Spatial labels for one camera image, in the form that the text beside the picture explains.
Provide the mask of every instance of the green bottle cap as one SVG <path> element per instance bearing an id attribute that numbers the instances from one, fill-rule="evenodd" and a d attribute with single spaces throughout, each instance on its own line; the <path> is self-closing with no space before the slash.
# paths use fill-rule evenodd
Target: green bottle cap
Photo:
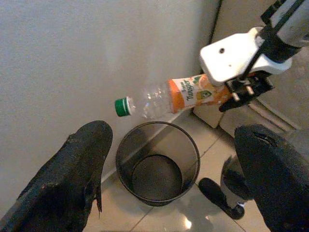
<path id="1" fill-rule="evenodd" d="M 132 99 L 130 97 L 117 99 L 115 101 L 115 110 L 119 117 L 131 115 L 134 112 Z"/>

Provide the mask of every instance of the orange bottle label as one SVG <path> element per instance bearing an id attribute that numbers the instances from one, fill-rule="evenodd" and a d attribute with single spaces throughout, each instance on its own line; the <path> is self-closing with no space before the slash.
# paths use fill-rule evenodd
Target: orange bottle label
<path id="1" fill-rule="evenodd" d="M 231 97 L 226 86 L 213 86 L 205 74 L 170 79 L 169 89 L 173 113 L 203 103 L 222 104 Z"/>

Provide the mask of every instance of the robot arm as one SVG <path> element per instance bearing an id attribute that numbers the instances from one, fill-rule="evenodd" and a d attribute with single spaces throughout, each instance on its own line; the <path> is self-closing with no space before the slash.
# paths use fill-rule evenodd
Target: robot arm
<path id="1" fill-rule="evenodd" d="M 292 56 L 309 45 L 309 0 L 278 0 L 261 18 L 264 28 L 234 34 L 200 51 L 202 69 L 211 83 L 226 85 L 232 94 L 221 112 L 273 89 L 268 77 L 289 69 Z"/>

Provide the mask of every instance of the black cable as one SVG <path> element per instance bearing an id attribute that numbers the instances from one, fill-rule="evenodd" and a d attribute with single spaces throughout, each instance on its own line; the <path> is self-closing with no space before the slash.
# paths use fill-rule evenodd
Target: black cable
<path id="1" fill-rule="evenodd" d="M 290 9 L 284 14 L 284 16 L 280 19 L 280 21 L 276 24 L 274 27 L 274 34 L 277 34 L 277 32 L 281 29 L 281 27 L 289 20 L 291 15 L 297 10 L 297 8 L 304 2 L 305 0 L 296 0 L 293 5 L 290 7 Z M 264 48 L 268 45 L 268 38 L 264 40 L 262 45 L 259 47 L 259 49 L 256 51 L 255 55 L 250 60 L 248 66 L 246 67 L 246 70 L 243 72 L 243 74 L 238 78 L 239 81 L 244 81 L 246 77 L 248 76 L 249 72 L 251 71 L 253 65 L 256 63 L 257 59 L 260 57 L 260 55 L 263 53 Z"/>

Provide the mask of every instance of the white tile floor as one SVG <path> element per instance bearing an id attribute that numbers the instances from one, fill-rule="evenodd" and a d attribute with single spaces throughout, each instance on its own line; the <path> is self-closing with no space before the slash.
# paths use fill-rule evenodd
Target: white tile floor
<path id="1" fill-rule="evenodd" d="M 196 142 L 201 155 L 197 179 L 209 177 L 220 183 L 224 161 L 235 155 L 233 138 L 221 129 L 212 129 L 194 115 L 176 122 Z M 212 204 L 197 185 L 174 202 L 151 207 L 131 195 L 120 183 L 103 183 L 103 213 L 98 215 L 96 201 L 85 232 L 268 232 L 254 201 L 245 205 L 245 216 L 234 221 Z"/>

